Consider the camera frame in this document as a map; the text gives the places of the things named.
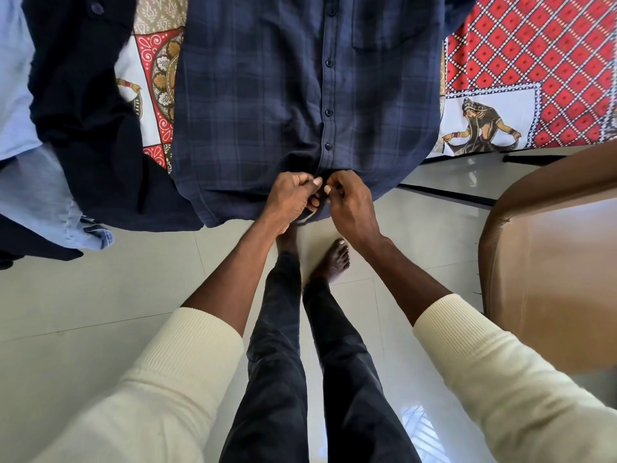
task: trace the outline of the foot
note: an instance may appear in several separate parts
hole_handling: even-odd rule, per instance
[[[349,246],[343,239],[335,240],[317,268],[311,273],[308,280],[326,278],[328,284],[341,276],[349,268]]]
[[[298,246],[296,244],[298,228],[295,224],[290,224],[287,230],[276,238],[276,248],[279,255],[282,252],[291,252],[294,255],[298,254]]]

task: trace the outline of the navy plaid shirt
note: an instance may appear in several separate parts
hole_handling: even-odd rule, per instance
[[[353,169],[379,198],[435,144],[443,39],[474,2],[189,0],[179,192],[210,227],[257,218],[282,171]]]

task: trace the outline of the black pants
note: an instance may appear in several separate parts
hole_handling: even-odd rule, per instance
[[[308,462],[307,386],[300,361],[300,264],[279,255],[247,351],[249,384],[221,462]],[[418,453],[384,397],[373,360],[325,280],[304,289],[323,371],[328,461],[414,462]]]

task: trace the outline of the white sweater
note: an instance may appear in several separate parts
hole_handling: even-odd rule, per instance
[[[430,306],[413,332],[498,462],[617,462],[617,411],[458,295]],[[175,311],[112,395],[35,462],[201,462],[243,351],[225,322]]]

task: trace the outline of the ribbed cuff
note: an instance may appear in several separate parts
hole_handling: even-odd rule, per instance
[[[414,336],[448,386],[474,351],[503,332],[457,294],[435,302],[413,327]]]
[[[242,337],[223,320],[181,307],[122,381],[175,391],[211,413],[225,396],[243,352]]]

